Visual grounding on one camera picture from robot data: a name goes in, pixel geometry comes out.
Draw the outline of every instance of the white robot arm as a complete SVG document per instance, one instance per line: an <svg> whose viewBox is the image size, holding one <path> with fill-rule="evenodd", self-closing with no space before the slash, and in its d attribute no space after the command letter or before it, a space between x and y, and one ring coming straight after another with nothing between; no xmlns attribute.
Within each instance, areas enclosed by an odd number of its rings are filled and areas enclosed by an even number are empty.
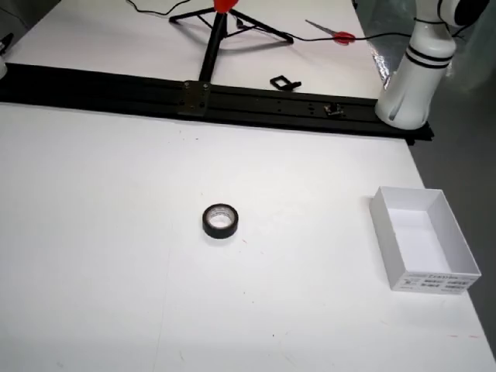
<svg viewBox="0 0 496 372"><path fill-rule="evenodd" d="M474 23L489 0L416 0L417 17L408 49L381 93L375 111L383 121L400 129L425 124L441 78L455 54L456 44L446 24Z"/></svg>

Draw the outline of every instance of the black tripod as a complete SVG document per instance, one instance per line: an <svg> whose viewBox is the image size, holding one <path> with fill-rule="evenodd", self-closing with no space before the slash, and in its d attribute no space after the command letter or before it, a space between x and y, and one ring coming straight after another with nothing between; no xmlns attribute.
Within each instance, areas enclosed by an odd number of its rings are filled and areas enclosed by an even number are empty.
<svg viewBox="0 0 496 372"><path fill-rule="evenodd" d="M280 38L286 40L289 44L292 44L294 42L293 38L290 37L289 35L282 33L281 31L277 31L276 29L273 29L268 25L258 22L256 19L253 19L248 15L244 15L234 9L229 10L229 12L233 16L235 16L238 20L241 19L245 22L249 22L253 26L243 26L243 28L240 31L236 31L235 33L231 33L228 35L227 13L216 13L213 26L210 26L210 24L203 19L202 15L213 12L215 12L214 8L208 8L208 9L197 10L196 12L181 14L180 16L176 15L169 18L169 22L177 23L179 19L198 17L204 24L206 24L208 27L212 29L212 32L210 33L210 39L208 40L207 50L205 52L205 59L203 60L203 65L201 66L202 69L200 72L199 81L210 82L210 80L212 79L212 73L214 71L215 60L217 59L217 53L219 52L220 43L222 39L225 39L226 37L244 33L245 31L248 31L250 29L262 29L267 33L273 33L274 35L279 36Z"/></svg>

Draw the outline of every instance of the metal bracket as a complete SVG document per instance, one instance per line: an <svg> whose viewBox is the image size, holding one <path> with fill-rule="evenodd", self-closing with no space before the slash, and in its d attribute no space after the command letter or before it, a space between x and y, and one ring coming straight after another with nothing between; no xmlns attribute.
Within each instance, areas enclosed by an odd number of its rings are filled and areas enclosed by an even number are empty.
<svg viewBox="0 0 496 372"><path fill-rule="evenodd" d="M185 81L177 103L177 113L204 116L207 112L210 84L204 81Z"/></svg>

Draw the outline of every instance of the white box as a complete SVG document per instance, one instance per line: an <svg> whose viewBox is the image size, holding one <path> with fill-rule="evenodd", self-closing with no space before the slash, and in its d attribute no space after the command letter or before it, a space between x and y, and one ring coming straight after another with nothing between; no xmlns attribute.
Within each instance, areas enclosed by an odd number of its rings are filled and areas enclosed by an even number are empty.
<svg viewBox="0 0 496 372"><path fill-rule="evenodd" d="M459 294L481 273L441 190L379 188L370 213L393 291Z"/></svg>

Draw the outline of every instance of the black clamp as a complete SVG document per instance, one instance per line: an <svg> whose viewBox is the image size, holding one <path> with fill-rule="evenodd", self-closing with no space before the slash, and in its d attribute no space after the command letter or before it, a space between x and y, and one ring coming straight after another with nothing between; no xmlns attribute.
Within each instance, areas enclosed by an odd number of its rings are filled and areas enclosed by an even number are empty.
<svg viewBox="0 0 496 372"><path fill-rule="evenodd" d="M185 81L177 103L177 113L186 116L204 116L210 97L210 83Z"/></svg>
<svg viewBox="0 0 496 372"><path fill-rule="evenodd" d="M283 81L284 85L278 84L279 81ZM301 81L291 83L284 75L272 78L270 83L280 91L293 91L295 88L301 87Z"/></svg>

